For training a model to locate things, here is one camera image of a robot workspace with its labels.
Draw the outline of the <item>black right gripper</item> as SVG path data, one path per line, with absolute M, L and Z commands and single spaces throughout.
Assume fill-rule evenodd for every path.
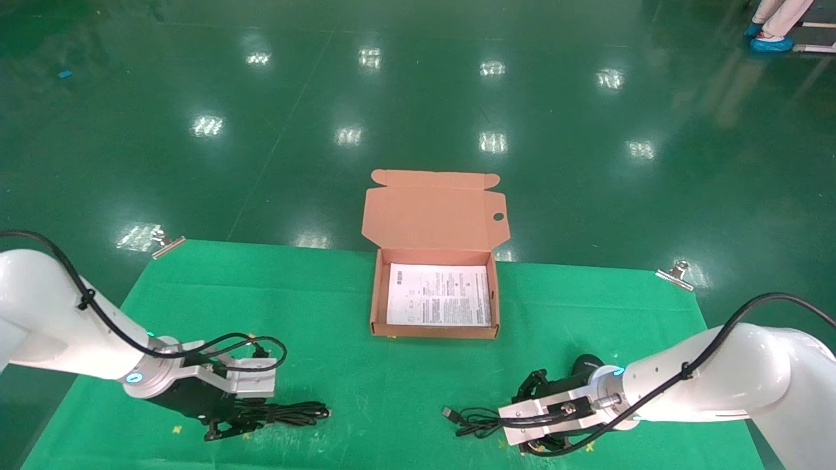
M 534 400 L 550 394 L 569 392 L 587 386 L 589 378 L 603 366 L 603 361 L 597 356 L 582 354 L 574 360 L 571 374 L 561 380 L 549 381 L 546 369 L 532 371 L 520 384 L 516 395 L 513 397 L 513 402 Z M 561 450 L 561 439 L 535 439 L 519 445 L 521 455 L 526 453 L 535 456 L 539 456 L 541 453 L 551 455 Z

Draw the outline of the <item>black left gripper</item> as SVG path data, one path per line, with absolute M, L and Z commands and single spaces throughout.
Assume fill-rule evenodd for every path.
M 218 441 L 251 434 L 264 428 L 266 420 L 236 419 L 236 398 L 197 377 L 175 380 L 164 392 L 149 399 L 206 426 L 204 441 Z

